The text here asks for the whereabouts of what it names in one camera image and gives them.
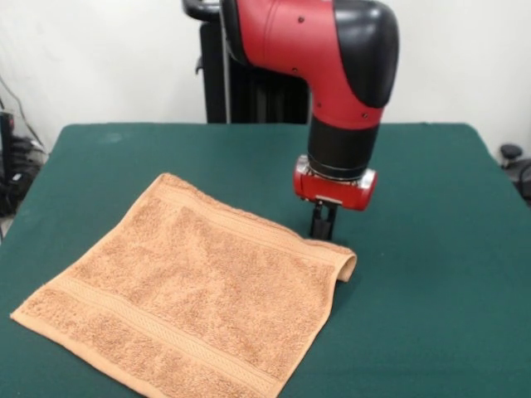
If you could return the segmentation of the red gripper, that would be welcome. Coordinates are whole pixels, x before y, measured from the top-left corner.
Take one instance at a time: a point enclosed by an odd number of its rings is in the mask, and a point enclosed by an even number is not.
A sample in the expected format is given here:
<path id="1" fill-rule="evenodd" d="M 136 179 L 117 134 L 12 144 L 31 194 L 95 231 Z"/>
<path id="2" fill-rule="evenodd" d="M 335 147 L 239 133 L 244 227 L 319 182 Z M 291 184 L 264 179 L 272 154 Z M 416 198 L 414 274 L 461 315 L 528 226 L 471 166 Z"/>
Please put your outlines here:
<path id="1" fill-rule="evenodd" d="M 307 155 L 300 155 L 295 164 L 293 183 L 295 194 L 315 202 L 310 236 L 316 240 L 332 240 L 337 208 L 364 211 L 371 200 L 378 174 L 367 169 L 358 180 L 336 181 L 320 176 L 309 166 Z M 323 203 L 327 202 L 327 216 L 323 219 Z"/>

